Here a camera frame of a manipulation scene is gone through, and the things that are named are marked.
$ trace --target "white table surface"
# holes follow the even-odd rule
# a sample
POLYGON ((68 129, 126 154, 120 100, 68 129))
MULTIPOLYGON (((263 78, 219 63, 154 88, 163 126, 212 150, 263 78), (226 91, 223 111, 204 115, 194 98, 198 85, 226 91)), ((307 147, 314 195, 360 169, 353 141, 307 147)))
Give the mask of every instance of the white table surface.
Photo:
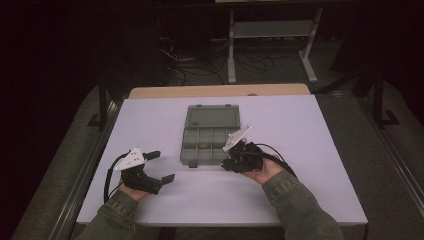
MULTIPOLYGON (((367 218, 334 146, 313 95, 158 98, 125 100, 77 222, 88 223, 103 204, 107 169, 133 147, 161 151, 146 163, 148 176, 175 173, 173 183, 139 204, 136 222, 150 226, 272 226, 275 209, 259 184, 220 166, 190 169, 179 160, 189 105, 237 104, 242 127, 252 125, 248 141, 277 149, 320 206, 341 224, 367 218)), ((120 173, 114 173, 112 190, 120 173)))

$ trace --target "green jacket sleeve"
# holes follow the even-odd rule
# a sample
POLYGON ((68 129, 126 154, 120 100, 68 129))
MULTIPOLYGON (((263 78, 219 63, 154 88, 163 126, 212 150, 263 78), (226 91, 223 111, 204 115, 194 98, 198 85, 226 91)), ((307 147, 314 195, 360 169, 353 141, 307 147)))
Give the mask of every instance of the green jacket sleeve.
POLYGON ((137 202, 117 191, 103 204, 78 240, 125 240, 134 235, 134 212, 137 202))
POLYGON ((318 205, 314 195, 287 171, 282 171, 262 188, 281 219, 285 239, 343 239, 337 222, 318 205))

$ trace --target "human hand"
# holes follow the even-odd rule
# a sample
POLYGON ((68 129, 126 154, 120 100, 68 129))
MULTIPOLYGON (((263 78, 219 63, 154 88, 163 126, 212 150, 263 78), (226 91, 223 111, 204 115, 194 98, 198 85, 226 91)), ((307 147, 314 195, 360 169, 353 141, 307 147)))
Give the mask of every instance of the human hand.
POLYGON ((278 163, 269 160, 267 158, 262 159, 263 165, 262 170, 254 169, 251 172, 245 172, 242 173, 244 176, 249 177, 253 180, 255 180, 257 183, 263 185, 265 184, 269 179, 271 179, 274 175, 276 175, 279 172, 284 171, 284 168, 278 165, 278 163))
POLYGON ((132 189, 132 188, 125 186, 125 183, 122 181, 122 179, 120 180, 119 184, 120 185, 118 187, 118 190, 127 194, 129 197, 131 197, 136 202, 140 202, 141 199, 150 195, 150 193, 148 193, 148 192, 132 189))

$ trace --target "black cable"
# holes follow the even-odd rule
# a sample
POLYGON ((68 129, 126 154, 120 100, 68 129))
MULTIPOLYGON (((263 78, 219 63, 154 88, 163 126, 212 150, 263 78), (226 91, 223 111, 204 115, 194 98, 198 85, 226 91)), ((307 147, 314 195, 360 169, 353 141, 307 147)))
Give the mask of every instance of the black cable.
POLYGON ((118 184, 118 186, 116 186, 110 193, 109 193, 109 195, 108 195, 108 198, 110 198, 110 196, 112 196, 112 194, 116 191, 116 189, 118 189, 119 188, 119 186, 121 186, 122 184, 123 184, 124 182, 121 182, 121 183, 119 183, 118 184))
POLYGON ((110 168, 107 170, 106 180, 105 180, 105 187, 103 189, 103 201, 106 203, 107 200, 109 200, 109 186, 110 186, 110 179, 112 178, 113 173, 113 167, 115 167, 115 164, 121 160, 122 158, 126 157, 131 151, 128 151, 127 153, 122 154, 119 156, 115 161, 113 161, 110 168))
POLYGON ((269 146, 269 145, 267 145, 267 144, 263 144, 263 143, 256 143, 255 145, 256 145, 256 146, 265 146, 265 147, 270 148, 271 150, 273 150, 275 153, 277 153, 277 154, 278 154, 278 156, 280 157, 281 161, 285 162, 285 160, 284 160, 283 156, 281 156, 281 154, 280 154, 277 150, 275 150, 275 148, 273 148, 273 147, 271 147, 271 146, 269 146))

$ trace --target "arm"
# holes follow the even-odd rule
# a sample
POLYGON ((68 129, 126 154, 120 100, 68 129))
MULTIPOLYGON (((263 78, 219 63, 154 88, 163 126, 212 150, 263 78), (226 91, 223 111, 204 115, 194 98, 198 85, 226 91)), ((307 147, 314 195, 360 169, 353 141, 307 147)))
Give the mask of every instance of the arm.
POLYGON ((134 212, 138 202, 147 195, 149 193, 133 190, 122 183, 77 239, 132 239, 135 231, 134 212))
POLYGON ((268 159, 261 171, 244 173, 262 185, 290 239, 343 239, 337 222, 318 205, 314 195, 295 177, 268 159))

